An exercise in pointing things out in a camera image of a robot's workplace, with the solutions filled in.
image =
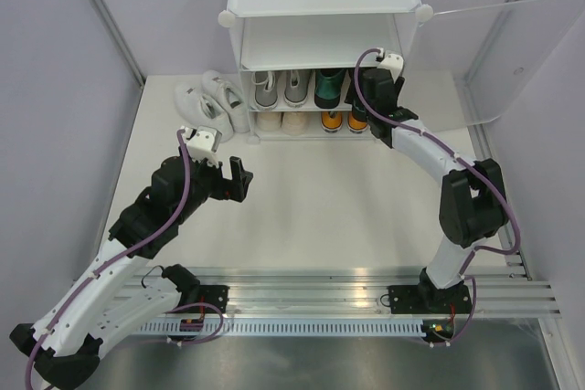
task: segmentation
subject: pair of white shoes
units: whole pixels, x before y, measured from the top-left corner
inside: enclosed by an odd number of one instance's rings
[[[215,128],[221,141],[234,132],[249,132],[248,112],[241,90],[215,70],[208,70],[198,90],[188,83],[175,87],[175,107],[193,128]]]

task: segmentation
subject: transparent panel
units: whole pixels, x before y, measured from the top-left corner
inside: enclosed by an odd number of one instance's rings
[[[441,131],[493,121],[585,9],[529,0],[436,14],[417,27],[401,105]]]

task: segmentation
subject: perforated metal strip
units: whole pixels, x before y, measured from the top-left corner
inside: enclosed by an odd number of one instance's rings
[[[146,323],[135,335],[192,336],[215,331],[219,319],[207,319],[201,332],[181,331],[180,319],[161,318]],[[366,319],[236,319],[226,321],[223,335],[268,337],[421,337],[422,320]]]

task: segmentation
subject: white table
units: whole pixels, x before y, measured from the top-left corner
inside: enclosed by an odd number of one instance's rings
[[[173,89],[184,80],[198,84],[199,77],[151,76],[146,81],[107,229],[150,184],[160,163],[177,154],[176,130],[184,121],[175,110]],[[441,137],[473,154],[465,129]],[[231,155],[241,157],[254,173],[247,199],[242,204],[207,201],[154,264],[399,269],[427,265],[439,246],[439,186],[380,142],[248,145],[246,135],[237,134],[218,150],[227,175]],[[502,267],[505,260],[482,252],[473,264]]]

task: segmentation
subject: white shoe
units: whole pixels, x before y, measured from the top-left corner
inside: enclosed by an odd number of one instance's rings
[[[256,126],[263,132],[276,132],[281,128],[282,113],[279,111],[261,111],[257,113]]]
[[[208,70],[201,78],[201,88],[228,113],[234,132],[250,131],[244,95],[234,83],[219,72]]]
[[[300,136],[309,128],[309,115],[303,111],[286,111],[282,116],[282,132]]]
[[[234,135],[226,111],[209,95],[189,84],[182,83],[175,87],[175,107],[191,127],[204,126],[221,132],[222,142],[227,142]]]

